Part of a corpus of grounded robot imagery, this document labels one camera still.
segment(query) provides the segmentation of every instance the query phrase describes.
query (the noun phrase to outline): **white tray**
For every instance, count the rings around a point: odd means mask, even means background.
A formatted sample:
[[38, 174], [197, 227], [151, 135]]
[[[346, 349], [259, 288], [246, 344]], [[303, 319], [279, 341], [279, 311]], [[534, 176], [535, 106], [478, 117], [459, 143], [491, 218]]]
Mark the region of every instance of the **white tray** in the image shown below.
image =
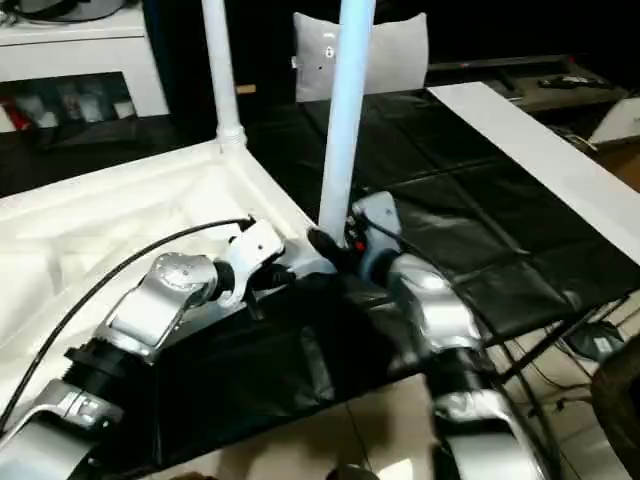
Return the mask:
[[[276, 228], [299, 273], [329, 268], [306, 240], [311, 220], [244, 147], [223, 155], [207, 142], [1, 199], [0, 407], [52, 328], [104, 273], [177, 230], [248, 215]], [[122, 272], [65, 329], [23, 400], [68, 368], [66, 349], [90, 337], [162, 251], [214, 257], [237, 231], [185, 237]]]

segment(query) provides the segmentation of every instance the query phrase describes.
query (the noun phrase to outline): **floor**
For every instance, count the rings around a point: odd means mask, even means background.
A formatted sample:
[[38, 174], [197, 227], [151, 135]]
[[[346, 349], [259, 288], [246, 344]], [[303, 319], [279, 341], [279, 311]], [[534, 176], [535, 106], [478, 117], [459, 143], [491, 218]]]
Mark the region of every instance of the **floor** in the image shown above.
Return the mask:
[[[640, 331], [640, 294], [632, 296], [610, 320], [622, 324], [620, 330], [627, 338]], [[510, 342], [509, 348], [518, 357], [543, 334], [528, 334]], [[490, 354], [498, 368], [506, 367], [500, 352]], [[582, 365], [587, 371], [595, 370], [594, 364]], [[526, 370], [536, 393], [545, 398], [553, 397], [557, 390], [536, 368], [563, 385], [588, 381], [571, 359], [553, 348]], [[508, 389], [517, 402], [523, 402], [517, 381]], [[578, 390], [572, 395], [587, 393]], [[570, 402], [561, 412], [556, 411], [555, 403], [544, 406], [560, 441], [567, 480], [630, 478], [587, 403]], [[414, 376], [149, 478], [170, 480], [199, 472], [219, 480], [323, 480], [335, 465], [349, 463], [371, 469], [382, 480], [425, 480], [432, 478], [429, 451], [434, 441], [430, 398], [422, 378]]]

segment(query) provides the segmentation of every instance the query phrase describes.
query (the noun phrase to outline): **metal rod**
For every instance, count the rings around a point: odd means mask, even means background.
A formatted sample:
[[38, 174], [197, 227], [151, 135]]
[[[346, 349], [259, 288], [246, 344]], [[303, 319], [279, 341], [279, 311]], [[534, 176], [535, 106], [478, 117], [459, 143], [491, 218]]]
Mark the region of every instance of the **metal rod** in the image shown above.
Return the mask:
[[375, 0], [343, 0], [319, 225], [344, 246]]
[[202, 13], [218, 115], [217, 140], [222, 148], [245, 145], [247, 137], [238, 116], [224, 0], [202, 0]]
[[[607, 311], [604, 317], [610, 315], [614, 310], [616, 310], [620, 305], [622, 305], [628, 297], [623, 297], [621, 300], [618, 300], [615, 305]], [[580, 320], [576, 322], [563, 321], [559, 326], [554, 328], [546, 337], [540, 340], [531, 350], [525, 353], [520, 359], [516, 360], [515, 363], [509, 367], [509, 369], [500, 375], [500, 381], [502, 383], [507, 383], [511, 380], [518, 372], [522, 371], [526, 368], [531, 362], [534, 362], [540, 355], [546, 352], [549, 348], [553, 346], [558, 340], [567, 335], [571, 335], [578, 328], [584, 325], [592, 318], [591, 312], [586, 314]]]

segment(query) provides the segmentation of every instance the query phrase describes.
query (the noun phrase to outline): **red component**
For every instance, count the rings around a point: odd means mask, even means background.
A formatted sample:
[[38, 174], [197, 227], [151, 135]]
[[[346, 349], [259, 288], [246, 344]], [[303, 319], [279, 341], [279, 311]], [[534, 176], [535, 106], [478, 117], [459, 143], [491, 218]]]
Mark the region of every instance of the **red component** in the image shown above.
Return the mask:
[[16, 130], [26, 130], [31, 126], [29, 118], [18, 110], [15, 105], [8, 102], [5, 103], [5, 101], [0, 99], [0, 107], [4, 108], [4, 111], [7, 112], [7, 116]]

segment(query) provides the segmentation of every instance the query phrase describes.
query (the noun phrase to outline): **robotic arm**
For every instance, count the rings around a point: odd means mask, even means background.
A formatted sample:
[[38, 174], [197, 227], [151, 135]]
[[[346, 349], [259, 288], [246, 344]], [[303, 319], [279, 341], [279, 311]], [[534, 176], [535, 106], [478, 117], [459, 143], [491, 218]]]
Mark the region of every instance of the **robotic arm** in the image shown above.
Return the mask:
[[283, 251], [277, 233], [259, 221], [214, 261], [180, 253], [158, 257], [93, 338], [67, 352], [73, 363], [63, 378], [52, 380], [0, 439], [0, 478], [87, 478], [92, 450], [120, 422], [183, 314], [209, 301], [233, 312], [252, 275]]
[[359, 275], [386, 288], [415, 326], [415, 348], [433, 399], [440, 446], [437, 479], [543, 480], [545, 472], [507, 399], [493, 388], [493, 365], [474, 316], [436, 268], [402, 253], [389, 193], [354, 205], [367, 221]]

